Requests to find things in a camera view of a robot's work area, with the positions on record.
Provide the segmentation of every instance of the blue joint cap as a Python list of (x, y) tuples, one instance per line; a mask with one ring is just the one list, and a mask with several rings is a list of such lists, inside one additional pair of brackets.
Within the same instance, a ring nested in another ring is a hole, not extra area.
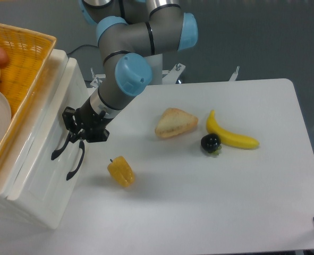
[(90, 25), (96, 25), (97, 23), (91, 18), (91, 16), (88, 14), (88, 12), (86, 11), (82, 0), (79, 0), (79, 6), (82, 12), (82, 15), (84, 17), (84, 19), (87, 21), (88, 24)]
[(99, 43), (100, 37), (103, 35), (106, 29), (120, 23), (127, 25), (127, 22), (123, 18), (116, 16), (109, 16), (101, 20), (96, 29), (97, 43)]
[(128, 96), (136, 97), (152, 81), (152, 69), (147, 61), (136, 53), (128, 53), (115, 67), (115, 80)]
[(198, 41), (198, 27), (196, 19), (191, 13), (184, 13), (183, 30), (180, 36), (179, 50), (191, 48)]

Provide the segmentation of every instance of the bread slice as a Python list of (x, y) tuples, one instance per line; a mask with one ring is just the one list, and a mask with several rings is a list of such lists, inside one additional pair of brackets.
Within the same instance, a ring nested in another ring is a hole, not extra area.
[(197, 123), (196, 116), (177, 108), (168, 108), (160, 118), (155, 133), (161, 138), (174, 137), (192, 130)]

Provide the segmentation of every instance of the white container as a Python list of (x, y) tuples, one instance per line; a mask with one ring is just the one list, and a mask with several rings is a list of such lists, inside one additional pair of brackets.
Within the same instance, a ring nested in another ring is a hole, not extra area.
[(53, 50), (47, 65), (50, 75), (44, 82), (49, 90), (33, 103), (38, 108), (28, 113), (32, 118), (0, 166), (0, 217), (56, 228), (79, 173), (69, 181), (66, 175), (75, 169), (81, 150), (78, 143), (70, 143), (54, 161), (50, 156), (68, 134), (63, 110), (80, 107), (88, 93), (77, 61), (68, 59), (64, 51)]

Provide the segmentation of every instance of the metal bracket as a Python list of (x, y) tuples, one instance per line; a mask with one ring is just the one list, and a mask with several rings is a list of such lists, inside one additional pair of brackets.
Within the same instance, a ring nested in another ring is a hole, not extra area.
[(167, 74), (163, 77), (163, 84), (181, 83), (179, 77), (184, 72), (185, 68), (186, 66), (181, 63), (176, 64), (172, 70), (167, 71)]

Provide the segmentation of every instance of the gray floor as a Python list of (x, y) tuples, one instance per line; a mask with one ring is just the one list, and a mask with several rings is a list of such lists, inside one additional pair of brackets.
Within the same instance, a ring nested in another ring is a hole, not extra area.
[[(239, 80), (288, 78), (295, 84), (314, 149), (314, 1), (187, 0), (195, 15), (195, 48), (164, 55), (164, 69), (186, 65), (184, 82), (227, 81), (240, 66)], [(87, 25), (77, 0), (0, 2), (0, 23), (57, 37), (58, 49), (70, 52), (95, 44), (95, 27)], [(83, 48), (73, 54), (85, 80), (90, 68), (103, 73), (100, 53)]]

